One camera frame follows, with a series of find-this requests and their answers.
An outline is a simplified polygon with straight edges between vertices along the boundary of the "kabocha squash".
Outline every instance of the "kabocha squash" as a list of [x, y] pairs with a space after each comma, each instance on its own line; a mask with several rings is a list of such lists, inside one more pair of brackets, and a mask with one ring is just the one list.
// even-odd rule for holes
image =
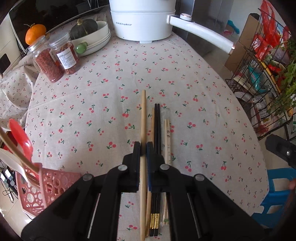
[[70, 31], [71, 39], [79, 39], [98, 30], [98, 24], [93, 19], [78, 19]]
[[25, 37], [25, 41], [28, 45], [31, 45], [37, 38], [46, 34], [46, 27], [42, 24], [32, 24], [31, 26], [27, 26], [30, 27]]

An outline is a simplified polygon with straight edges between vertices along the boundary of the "plastic jar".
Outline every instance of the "plastic jar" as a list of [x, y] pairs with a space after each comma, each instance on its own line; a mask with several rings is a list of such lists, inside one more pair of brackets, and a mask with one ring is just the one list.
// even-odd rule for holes
[[50, 37], [49, 46], [59, 58], [66, 74], [74, 74], [80, 69], [78, 55], [68, 32]]
[[50, 49], [46, 37], [39, 37], [28, 50], [32, 53], [35, 62], [51, 82], [56, 82], [64, 75], [60, 62]]

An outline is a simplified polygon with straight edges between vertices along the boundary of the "jar lid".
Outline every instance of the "jar lid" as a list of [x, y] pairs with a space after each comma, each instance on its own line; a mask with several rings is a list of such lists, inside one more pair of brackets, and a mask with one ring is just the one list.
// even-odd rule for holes
[[28, 50], [30, 52], [34, 51], [35, 49], [37, 49], [41, 44], [44, 44], [46, 42], [46, 37], [45, 35], [40, 36], [39, 38], [37, 38], [29, 47]]
[[70, 39], [69, 32], [60, 33], [60, 34], [58, 34], [58, 35], [56, 35], [54, 37], [51, 36], [50, 39], [49, 39], [48, 44], [49, 44], [49, 46], [51, 48], [54, 48], [54, 47], [56, 47], [58, 45], [64, 45], [65, 43], [68, 42], [69, 39]]

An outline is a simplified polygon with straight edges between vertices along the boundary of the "floor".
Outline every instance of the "floor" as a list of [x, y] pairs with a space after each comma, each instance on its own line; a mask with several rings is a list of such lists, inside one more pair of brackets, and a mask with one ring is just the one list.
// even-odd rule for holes
[[[228, 58], [228, 54], [223, 52], [222, 50], [216, 48], [210, 53], [208, 53], [204, 59], [208, 62], [210, 66], [225, 80], [232, 77], [232, 73], [224, 66], [226, 60]], [[275, 131], [273, 134], [278, 135], [282, 138], [286, 138], [284, 128], [281, 128]], [[282, 167], [288, 167], [288, 164], [267, 151], [265, 148], [265, 140], [266, 138], [259, 141], [265, 161], [267, 169], [276, 169]], [[275, 180], [275, 188], [276, 190], [285, 190], [288, 187], [287, 179], [277, 179]], [[0, 185], [0, 191], [4, 191], [2, 185]], [[15, 232], [20, 235], [23, 227], [30, 222], [30, 218], [22, 212], [21, 203], [19, 200], [15, 199], [13, 203], [11, 203], [8, 196], [3, 196], [0, 193], [0, 212], [9, 223], [9, 225], [15, 230]]]

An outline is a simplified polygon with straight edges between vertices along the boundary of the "red spoon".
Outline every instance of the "red spoon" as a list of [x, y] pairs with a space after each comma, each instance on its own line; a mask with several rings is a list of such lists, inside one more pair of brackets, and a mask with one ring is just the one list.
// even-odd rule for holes
[[24, 129], [14, 119], [9, 119], [9, 127], [11, 129], [13, 137], [15, 138], [17, 143], [21, 145], [25, 157], [30, 162], [32, 162], [31, 158], [33, 154], [33, 147]]

